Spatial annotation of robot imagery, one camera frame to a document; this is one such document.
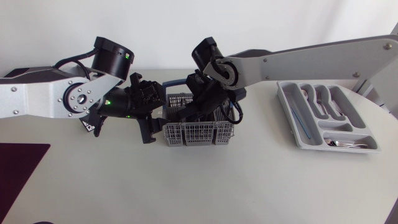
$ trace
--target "gray cutlery tray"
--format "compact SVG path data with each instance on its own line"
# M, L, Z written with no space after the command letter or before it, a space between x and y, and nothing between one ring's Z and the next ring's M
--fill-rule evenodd
M340 87L295 82L277 82L277 86L279 101L299 148L360 153L381 151L372 132ZM308 93L308 99L301 90ZM316 91L320 92L327 114L322 113L318 106ZM340 108L343 115L339 114L335 105ZM353 141L368 146L367 148L330 146L325 139Z

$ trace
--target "table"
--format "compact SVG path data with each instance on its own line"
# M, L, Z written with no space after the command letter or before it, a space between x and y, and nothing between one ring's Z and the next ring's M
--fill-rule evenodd
M161 83L192 71L139 73ZM398 120L344 89L382 152L302 150L276 82L246 89L226 146L168 147L162 133L143 144L120 118L99 138L78 119L0 119L0 142L52 145L4 223L384 223L398 197Z

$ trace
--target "dishwasher cutlery basket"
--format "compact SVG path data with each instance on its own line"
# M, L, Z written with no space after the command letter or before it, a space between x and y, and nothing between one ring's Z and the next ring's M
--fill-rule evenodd
M182 85L185 80L174 80L163 83L164 90L167 87ZM163 126L164 137L169 146L208 146L212 143L216 145L225 145L234 135L234 125L225 119L220 108L214 110L206 121L185 122L178 121L177 112L184 109L185 105L192 102L193 94L177 93L167 94L167 104L163 107L163 118L171 122ZM229 100L223 103L224 110L230 107L229 118L234 119L234 111L231 108Z

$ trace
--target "metal spoon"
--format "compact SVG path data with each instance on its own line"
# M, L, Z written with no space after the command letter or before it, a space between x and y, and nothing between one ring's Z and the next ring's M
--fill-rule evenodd
M351 147L351 148L368 148L367 144L355 144L354 141L337 141L337 140L331 140L331 139L325 139L326 144L329 146L335 146L335 147Z

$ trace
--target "robotic arm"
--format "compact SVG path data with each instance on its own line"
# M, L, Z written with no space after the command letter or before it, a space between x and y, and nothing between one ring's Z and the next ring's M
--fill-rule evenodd
M134 73L130 87L116 87L127 78L133 52L102 37L97 37L94 47L91 52L66 58L53 67L19 68L0 78L0 118L26 114L80 118L95 127L95 136L108 116L134 118L140 124L143 142L155 141L152 134L161 131L167 122L151 117L153 109L165 104L162 86L140 81L142 76ZM79 62L93 55L92 68ZM69 62L79 64L86 77L59 70Z
M247 50L228 57L222 56L214 39L209 37L195 48L192 57L199 71L188 76L186 84L194 94L194 102L179 111L181 118L207 114L229 98L240 114L238 123L243 116L238 101L246 96L244 87L269 80L370 80L387 107L398 111L398 100L394 97L398 83L397 35L281 52Z

